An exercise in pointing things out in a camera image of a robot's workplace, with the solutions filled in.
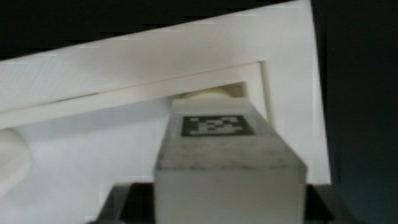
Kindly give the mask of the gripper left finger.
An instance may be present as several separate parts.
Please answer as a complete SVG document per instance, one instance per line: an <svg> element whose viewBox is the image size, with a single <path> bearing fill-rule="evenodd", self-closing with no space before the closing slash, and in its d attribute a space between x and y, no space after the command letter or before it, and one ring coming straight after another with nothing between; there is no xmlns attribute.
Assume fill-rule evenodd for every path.
<svg viewBox="0 0 398 224"><path fill-rule="evenodd" d="M156 224L150 183L111 187L97 218L86 224Z"/></svg>

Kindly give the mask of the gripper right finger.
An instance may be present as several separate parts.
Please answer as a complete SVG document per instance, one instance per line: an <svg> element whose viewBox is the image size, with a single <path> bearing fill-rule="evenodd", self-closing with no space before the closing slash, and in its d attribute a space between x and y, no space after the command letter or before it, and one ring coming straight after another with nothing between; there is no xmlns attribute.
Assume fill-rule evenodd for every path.
<svg viewBox="0 0 398 224"><path fill-rule="evenodd" d="M307 185L303 224L367 224L355 218L330 185Z"/></svg>

